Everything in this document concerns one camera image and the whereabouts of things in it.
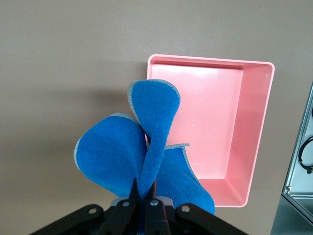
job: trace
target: pink tray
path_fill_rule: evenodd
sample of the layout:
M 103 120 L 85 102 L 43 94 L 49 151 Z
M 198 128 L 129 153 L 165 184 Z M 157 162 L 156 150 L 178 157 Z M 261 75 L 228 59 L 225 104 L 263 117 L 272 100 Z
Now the pink tray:
M 191 168 L 217 207 L 247 204 L 273 75 L 269 62 L 149 58 L 147 79 L 181 96 L 167 144 L 190 143 Z

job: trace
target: blue cloth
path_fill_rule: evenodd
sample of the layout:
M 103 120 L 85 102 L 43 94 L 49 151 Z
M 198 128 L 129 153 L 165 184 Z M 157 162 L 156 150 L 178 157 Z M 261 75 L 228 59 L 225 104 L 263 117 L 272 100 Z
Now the blue cloth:
M 129 102 L 139 123 L 126 114 L 100 121 L 75 147 L 78 168 L 117 196 L 128 196 L 136 177 L 139 195 L 144 198 L 156 179 L 157 195 L 171 198 L 174 207 L 189 202 L 214 213 L 210 194 L 189 165 L 187 144 L 165 147 L 179 106 L 175 87 L 165 81 L 139 81 L 130 86 Z

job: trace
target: metal bolt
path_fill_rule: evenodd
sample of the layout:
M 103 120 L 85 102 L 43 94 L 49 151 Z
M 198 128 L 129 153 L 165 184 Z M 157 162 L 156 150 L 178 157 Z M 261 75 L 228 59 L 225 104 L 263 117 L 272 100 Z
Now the metal bolt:
M 157 206 L 157 205 L 158 205 L 158 201 L 157 201 L 157 200 L 152 200 L 152 201 L 150 202 L 150 205 L 151 205 L 151 206 Z
M 127 207 L 129 205 L 130 205 L 129 202 L 123 202 L 123 204 L 122 204 L 122 206 L 124 206 L 124 207 Z
M 89 214 L 95 214 L 97 212 L 96 208 L 92 208 L 88 211 Z
M 184 205 L 184 206 L 181 207 L 181 211 L 182 211 L 182 212 L 190 212 L 190 207 Z

